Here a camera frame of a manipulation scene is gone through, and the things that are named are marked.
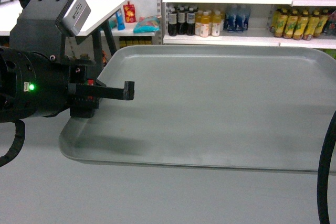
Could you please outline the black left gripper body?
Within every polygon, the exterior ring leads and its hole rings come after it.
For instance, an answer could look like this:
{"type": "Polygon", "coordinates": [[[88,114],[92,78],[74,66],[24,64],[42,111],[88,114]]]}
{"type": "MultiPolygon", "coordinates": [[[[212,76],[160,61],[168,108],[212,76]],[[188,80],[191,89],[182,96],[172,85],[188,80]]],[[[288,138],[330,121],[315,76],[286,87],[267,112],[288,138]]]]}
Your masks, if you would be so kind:
{"type": "Polygon", "coordinates": [[[16,119],[54,117],[69,109],[70,83],[101,85],[95,59],[66,59],[58,64],[34,52],[15,52],[16,119]]]}

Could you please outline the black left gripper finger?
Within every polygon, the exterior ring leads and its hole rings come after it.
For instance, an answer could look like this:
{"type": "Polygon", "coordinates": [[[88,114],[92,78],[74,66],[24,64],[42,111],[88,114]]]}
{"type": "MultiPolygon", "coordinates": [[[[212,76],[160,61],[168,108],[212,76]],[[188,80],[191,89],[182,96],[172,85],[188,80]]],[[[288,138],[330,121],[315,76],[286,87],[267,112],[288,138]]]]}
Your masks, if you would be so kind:
{"type": "Polygon", "coordinates": [[[70,116],[73,118],[92,118],[99,108],[99,99],[91,96],[71,95],[67,99],[70,116]]]}
{"type": "Polygon", "coordinates": [[[70,83],[68,85],[68,93],[71,95],[131,101],[134,100],[134,86],[134,81],[125,81],[122,89],[70,83]]]}

